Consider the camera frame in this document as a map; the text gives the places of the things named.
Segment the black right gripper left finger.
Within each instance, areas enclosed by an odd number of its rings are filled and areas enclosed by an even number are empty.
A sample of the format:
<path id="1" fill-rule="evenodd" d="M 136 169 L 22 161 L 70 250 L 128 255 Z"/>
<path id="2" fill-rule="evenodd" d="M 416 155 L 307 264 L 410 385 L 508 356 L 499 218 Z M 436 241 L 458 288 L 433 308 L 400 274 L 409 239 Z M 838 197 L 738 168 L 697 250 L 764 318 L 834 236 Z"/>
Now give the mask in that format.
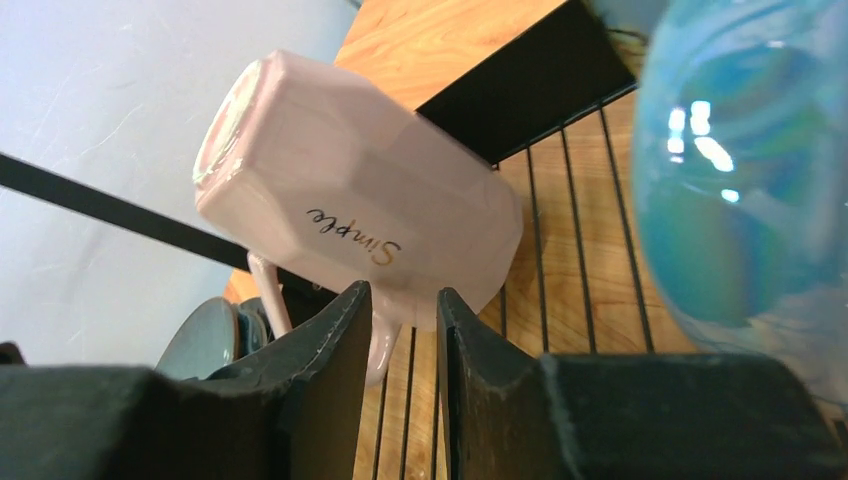
<path id="1" fill-rule="evenodd" d="M 1 346 L 5 479 L 349 479 L 372 326 L 357 281 L 205 380 L 27 365 Z"/>

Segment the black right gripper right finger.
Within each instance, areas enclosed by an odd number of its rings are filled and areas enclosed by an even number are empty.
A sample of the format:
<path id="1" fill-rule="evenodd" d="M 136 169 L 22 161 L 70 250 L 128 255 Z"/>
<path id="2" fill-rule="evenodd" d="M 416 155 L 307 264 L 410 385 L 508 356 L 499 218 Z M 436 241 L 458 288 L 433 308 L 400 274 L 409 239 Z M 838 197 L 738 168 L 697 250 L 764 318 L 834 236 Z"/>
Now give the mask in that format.
<path id="1" fill-rule="evenodd" d="M 781 362 L 543 354 L 437 296 L 452 479 L 843 479 L 847 454 Z"/>

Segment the pink ceramic mug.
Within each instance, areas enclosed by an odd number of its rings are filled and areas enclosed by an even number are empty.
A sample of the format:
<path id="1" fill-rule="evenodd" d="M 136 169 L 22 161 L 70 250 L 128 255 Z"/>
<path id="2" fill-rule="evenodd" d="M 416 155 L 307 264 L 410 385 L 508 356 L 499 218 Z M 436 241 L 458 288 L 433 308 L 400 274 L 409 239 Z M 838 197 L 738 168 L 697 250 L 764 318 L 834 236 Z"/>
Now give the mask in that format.
<path id="1" fill-rule="evenodd" d="M 278 269 L 334 292 L 370 284 L 367 385 L 403 326 L 435 329 L 440 290 L 481 311 L 523 234 L 487 162 L 365 77 L 284 50 L 235 80 L 192 180 L 198 213 L 246 249 L 276 336 L 293 328 Z"/>

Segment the blue butterfly mug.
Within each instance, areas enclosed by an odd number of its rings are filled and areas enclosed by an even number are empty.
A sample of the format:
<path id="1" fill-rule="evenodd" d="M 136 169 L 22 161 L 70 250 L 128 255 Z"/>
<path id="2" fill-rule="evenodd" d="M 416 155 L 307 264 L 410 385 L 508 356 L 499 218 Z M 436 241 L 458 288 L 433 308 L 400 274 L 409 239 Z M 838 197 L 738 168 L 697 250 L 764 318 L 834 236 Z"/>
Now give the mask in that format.
<path id="1" fill-rule="evenodd" d="M 847 407 L 847 5 L 675 1 L 637 93 L 644 256 L 698 347 Z"/>

